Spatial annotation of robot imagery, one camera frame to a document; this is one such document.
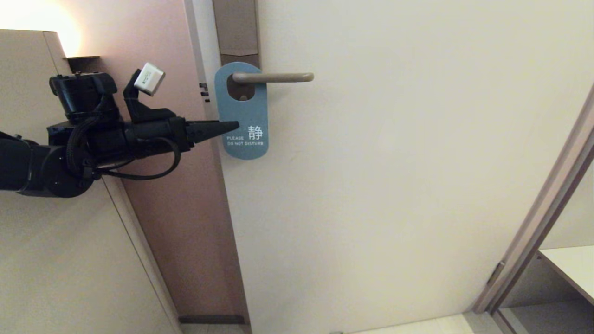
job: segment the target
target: robotic arm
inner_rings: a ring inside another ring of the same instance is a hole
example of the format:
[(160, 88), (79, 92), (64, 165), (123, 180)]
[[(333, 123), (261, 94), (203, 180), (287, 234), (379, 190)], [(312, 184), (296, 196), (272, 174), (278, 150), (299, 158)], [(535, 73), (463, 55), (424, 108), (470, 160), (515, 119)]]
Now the robotic arm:
[[(50, 78), (68, 121), (48, 127), (47, 146), (0, 132), (0, 190), (26, 196), (75, 197), (102, 175), (160, 178), (172, 172), (181, 153), (194, 144), (239, 128), (238, 122), (186, 121), (169, 109), (143, 105), (138, 101), (138, 78), (146, 80), (151, 75), (144, 72), (137, 70), (124, 89), (130, 122), (122, 120), (113, 99), (117, 88), (109, 74)], [(174, 153), (173, 164), (157, 175), (114, 171), (136, 159), (167, 152)]]

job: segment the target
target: door lever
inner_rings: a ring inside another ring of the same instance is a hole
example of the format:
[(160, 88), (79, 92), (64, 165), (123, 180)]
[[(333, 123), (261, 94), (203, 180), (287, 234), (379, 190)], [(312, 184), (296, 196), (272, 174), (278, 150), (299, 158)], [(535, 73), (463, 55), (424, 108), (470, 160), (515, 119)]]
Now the door lever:
[(248, 83), (304, 83), (314, 79), (313, 73), (233, 73), (233, 81)]

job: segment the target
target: tiled floor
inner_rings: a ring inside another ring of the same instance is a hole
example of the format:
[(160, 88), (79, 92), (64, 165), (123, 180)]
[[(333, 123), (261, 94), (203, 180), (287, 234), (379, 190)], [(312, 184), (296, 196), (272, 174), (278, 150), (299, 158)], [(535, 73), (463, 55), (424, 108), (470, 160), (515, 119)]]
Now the tiled floor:
[[(185, 334), (251, 334), (249, 326), (183, 324)], [(458, 314), (451, 317), (401, 324), (357, 334), (502, 334), (493, 319), (482, 314)]]

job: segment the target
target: door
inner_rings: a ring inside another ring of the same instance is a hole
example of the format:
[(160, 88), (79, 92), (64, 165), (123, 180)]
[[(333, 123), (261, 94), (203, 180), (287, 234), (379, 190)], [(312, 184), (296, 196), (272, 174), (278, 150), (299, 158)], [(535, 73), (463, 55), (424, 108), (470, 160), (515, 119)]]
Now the door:
[[(592, 10), (257, 1), (262, 71), (315, 80), (268, 85), (266, 155), (221, 153), (254, 333), (468, 310), (590, 89)], [(209, 80), (213, 32), (198, 25)]]
[[(0, 30), (0, 45), (0, 131), (47, 144), (45, 128), (64, 120), (48, 79), (69, 74), (58, 37)], [(103, 181), (76, 198), (1, 192), (0, 203), (0, 333), (180, 333)]]

